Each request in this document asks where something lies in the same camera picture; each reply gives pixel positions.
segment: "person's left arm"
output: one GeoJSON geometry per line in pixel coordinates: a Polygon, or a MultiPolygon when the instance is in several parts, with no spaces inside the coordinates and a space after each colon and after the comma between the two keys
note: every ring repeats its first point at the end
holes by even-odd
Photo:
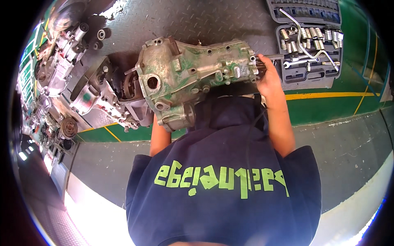
{"type": "Polygon", "coordinates": [[[151,137],[151,148],[149,155],[154,156],[160,151],[164,150],[165,147],[171,144],[171,133],[167,132],[163,126],[157,124],[156,115],[153,118],[152,137],[151,137]]]}

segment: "finger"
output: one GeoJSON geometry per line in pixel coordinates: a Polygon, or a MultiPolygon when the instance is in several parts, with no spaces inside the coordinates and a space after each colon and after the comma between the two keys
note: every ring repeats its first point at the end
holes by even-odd
{"type": "Polygon", "coordinates": [[[260,61],[264,63],[268,71],[274,71],[274,70],[276,71],[274,65],[272,64],[272,61],[268,57],[265,57],[262,54],[258,54],[257,56],[260,59],[260,61]]]}

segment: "green floor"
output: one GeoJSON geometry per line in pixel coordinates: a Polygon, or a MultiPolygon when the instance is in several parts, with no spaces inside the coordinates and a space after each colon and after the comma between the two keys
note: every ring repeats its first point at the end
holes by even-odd
{"type": "MultiPolygon", "coordinates": [[[[320,93],[320,92],[361,92],[366,90],[365,82],[352,70],[351,66],[361,71],[367,51],[368,21],[362,11],[355,6],[353,0],[340,1],[342,12],[342,31],[344,33],[344,55],[341,76],[334,81],[330,89],[305,89],[286,91],[286,94],[320,93]]],[[[376,36],[376,32],[370,29],[369,56],[367,60],[366,77],[371,74],[372,67],[384,80],[387,72],[388,59],[383,45],[376,36]]],[[[382,91],[383,86],[371,82],[376,93],[382,91]]],[[[288,108],[293,126],[314,124],[338,118],[352,116],[362,96],[345,96],[329,98],[309,98],[289,100],[288,108]]],[[[356,114],[363,114],[378,110],[381,107],[389,107],[392,102],[379,103],[375,96],[363,98],[356,114]]],[[[184,134],[184,130],[176,131],[172,138],[178,138],[184,134]]],[[[86,142],[118,142],[118,141],[141,141],[150,140],[151,128],[139,128],[125,133],[120,125],[107,126],[95,130],[85,131],[78,134],[82,141],[86,142]]]]}

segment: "round hole in casing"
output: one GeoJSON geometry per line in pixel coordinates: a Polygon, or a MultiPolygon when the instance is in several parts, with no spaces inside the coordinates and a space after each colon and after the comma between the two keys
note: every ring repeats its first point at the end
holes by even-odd
{"type": "Polygon", "coordinates": [[[158,110],[163,110],[164,109],[164,105],[163,104],[156,104],[156,108],[158,110]]]}
{"type": "Polygon", "coordinates": [[[150,77],[147,81],[148,87],[151,89],[156,89],[158,85],[158,81],[155,77],[150,77]]]}

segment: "shirt sleeve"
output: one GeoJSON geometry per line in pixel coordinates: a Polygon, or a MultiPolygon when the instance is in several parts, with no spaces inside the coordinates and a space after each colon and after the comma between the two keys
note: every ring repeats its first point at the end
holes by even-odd
{"type": "Polygon", "coordinates": [[[126,214],[128,215],[130,210],[131,202],[133,201],[134,195],[137,190],[138,183],[141,179],[145,168],[148,166],[152,157],[147,155],[136,155],[134,157],[133,166],[131,169],[130,177],[127,183],[126,189],[126,214]]]}
{"type": "Polygon", "coordinates": [[[322,185],[319,168],[310,146],[303,146],[281,162],[300,241],[307,245],[316,234],[322,214],[322,185]]]}

